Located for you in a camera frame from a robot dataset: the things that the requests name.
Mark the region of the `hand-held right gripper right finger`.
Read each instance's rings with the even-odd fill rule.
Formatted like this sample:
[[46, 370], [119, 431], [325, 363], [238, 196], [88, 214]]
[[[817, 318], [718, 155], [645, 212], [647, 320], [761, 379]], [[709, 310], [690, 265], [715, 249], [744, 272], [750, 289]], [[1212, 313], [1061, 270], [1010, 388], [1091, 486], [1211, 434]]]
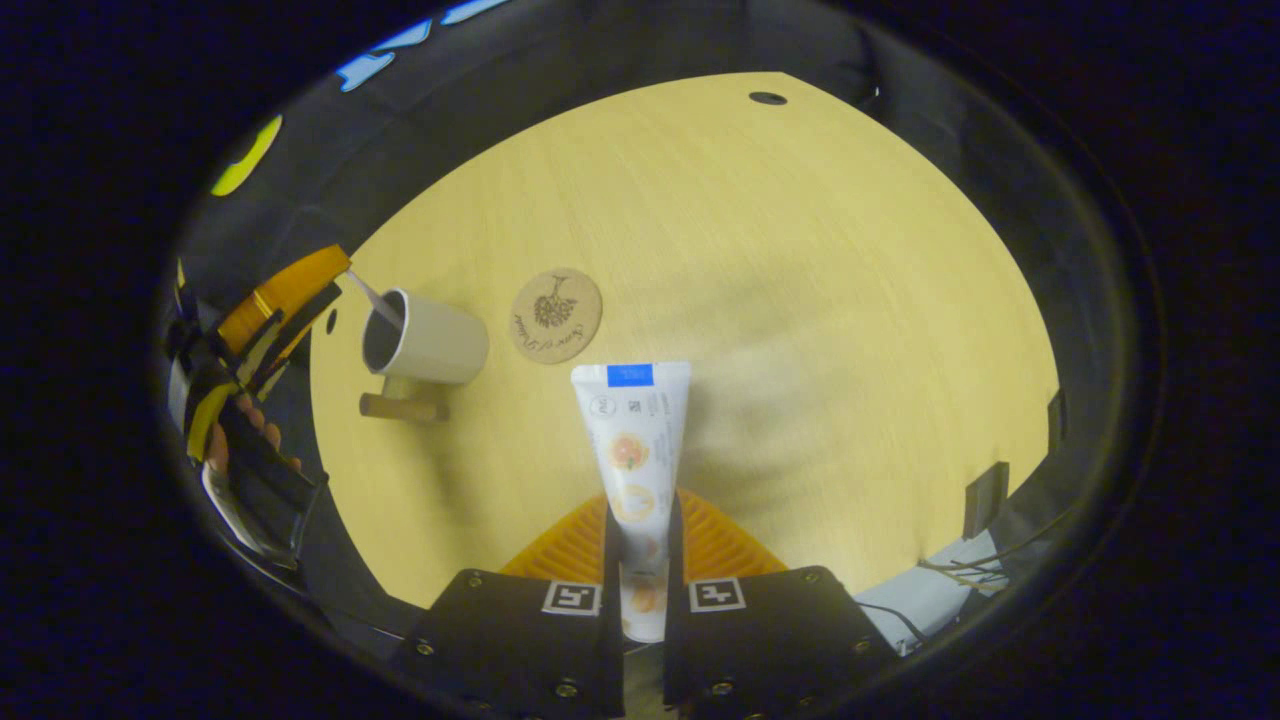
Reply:
[[786, 568], [681, 489], [669, 530], [664, 702], [678, 720], [799, 720], [901, 661], [820, 565]]

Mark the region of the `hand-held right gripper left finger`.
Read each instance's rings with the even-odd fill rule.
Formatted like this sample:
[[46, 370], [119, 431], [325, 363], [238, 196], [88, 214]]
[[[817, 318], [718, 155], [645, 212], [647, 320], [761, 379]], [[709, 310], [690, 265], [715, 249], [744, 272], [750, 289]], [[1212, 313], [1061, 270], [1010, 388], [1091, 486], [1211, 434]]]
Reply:
[[488, 720], [622, 717], [620, 551], [620, 528], [596, 496], [500, 571], [458, 571], [392, 667]]

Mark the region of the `white toothbrush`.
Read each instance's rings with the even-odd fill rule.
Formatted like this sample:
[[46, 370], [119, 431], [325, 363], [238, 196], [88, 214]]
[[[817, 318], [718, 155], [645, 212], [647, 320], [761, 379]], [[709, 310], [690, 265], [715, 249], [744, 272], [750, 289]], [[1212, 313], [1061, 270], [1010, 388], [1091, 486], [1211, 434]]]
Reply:
[[385, 299], [384, 293], [375, 291], [367, 282], [360, 278], [360, 275], [351, 268], [346, 270], [349, 279], [365, 293], [374, 311], [384, 318], [389, 324], [392, 324], [397, 331], [404, 329], [404, 318], [401, 311], [393, 307]]

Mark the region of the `white cup with wooden handle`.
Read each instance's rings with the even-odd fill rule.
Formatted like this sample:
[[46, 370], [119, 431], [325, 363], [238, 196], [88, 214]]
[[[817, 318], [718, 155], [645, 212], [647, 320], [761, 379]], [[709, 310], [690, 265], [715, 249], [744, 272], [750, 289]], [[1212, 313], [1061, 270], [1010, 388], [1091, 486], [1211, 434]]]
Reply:
[[361, 357], [383, 378], [379, 393], [358, 400], [361, 416], [433, 424], [445, 421], [449, 410], [438, 386], [463, 386], [484, 368], [489, 338], [484, 323], [470, 313], [439, 304], [403, 288], [388, 290], [384, 299], [404, 318], [397, 331], [374, 309], [361, 336]]

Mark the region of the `white toothpaste tube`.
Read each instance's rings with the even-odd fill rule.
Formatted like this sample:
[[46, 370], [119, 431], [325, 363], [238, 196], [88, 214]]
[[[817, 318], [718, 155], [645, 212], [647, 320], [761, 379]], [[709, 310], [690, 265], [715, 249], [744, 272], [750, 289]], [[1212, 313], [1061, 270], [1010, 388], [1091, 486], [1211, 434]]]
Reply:
[[669, 533], [691, 379], [687, 361], [579, 365], [570, 373], [621, 532], [622, 633], [639, 644], [666, 638]]

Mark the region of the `round wooden coaster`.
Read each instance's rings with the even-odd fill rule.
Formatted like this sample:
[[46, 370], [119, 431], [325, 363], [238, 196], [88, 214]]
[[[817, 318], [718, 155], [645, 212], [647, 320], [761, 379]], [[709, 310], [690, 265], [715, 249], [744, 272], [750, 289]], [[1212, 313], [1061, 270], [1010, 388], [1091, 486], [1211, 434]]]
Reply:
[[566, 363], [591, 343], [603, 310], [602, 292], [585, 273], [567, 266], [541, 272], [515, 296], [509, 337], [535, 363]]

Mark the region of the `black backdrop cloth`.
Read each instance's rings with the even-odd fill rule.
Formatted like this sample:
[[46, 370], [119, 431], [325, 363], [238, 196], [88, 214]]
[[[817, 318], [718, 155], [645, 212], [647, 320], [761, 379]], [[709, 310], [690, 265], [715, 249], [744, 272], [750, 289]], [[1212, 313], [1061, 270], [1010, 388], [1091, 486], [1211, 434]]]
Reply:
[[[347, 252], [356, 272], [357, 250], [393, 217], [394, 202], [504, 140], [620, 94], [751, 73], [800, 79], [918, 151], [987, 219], [1029, 284], [1065, 393], [1061, 447], [1021, 486], [1009, 487], [1000, 515], [977, 538], [960, 537], [867, 591], [844, 585], [896, 650], [933, 644], [963, 594], [986, 601], [968, 634], [1021, 629], [1043, 607], [1056, 607], [1076, 578], [1096, 491], [1110, 480], [1132, 416], [1137, 315], [1120, 256], [1132, 233], [1082, 169], [1071, 137], [1050, 118], [964, 59], [884, 20], [822, 0], [448, 6], [361, 51], [256, 123], [247, 150], [218, 174], [183, 232], [179, 299], [206, 304], [219, 323], [262, 282], [330, 245]], [[334, 283], [342, 293], [346, 284], [361, 293], [366, 323], [372, 305], [365, 293], [346, 273]], [[314, 336], [320, 325], [335, 327], [340, 296], [256, 404], [284, 427], [284, 452], [293, 455], [293, 439], [301, 439], [303, 471], [326, 475], [300, 570], [253, 562], [228, 538], [196, 468], [189, 484], [236, 560], [298, 611], [306, 628], [381, 661], [442, 593], [425, 607], [389, 594], [339, 518], [321, 464], [310, 372]], [[924, 641], [908, 639], [906, 619]]]

